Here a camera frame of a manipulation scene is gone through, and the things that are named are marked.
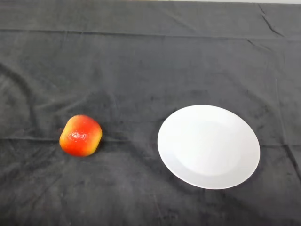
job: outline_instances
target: table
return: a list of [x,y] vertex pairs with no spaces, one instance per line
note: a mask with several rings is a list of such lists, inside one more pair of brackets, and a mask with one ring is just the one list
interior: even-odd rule
[[[300,226],[301,6],[15,0],[0,3],[0,225]],[[186,184],[157,148],[188,105],[243,118],[256,172],[226,190]],[[98,151],[65,154],[87,114]]]

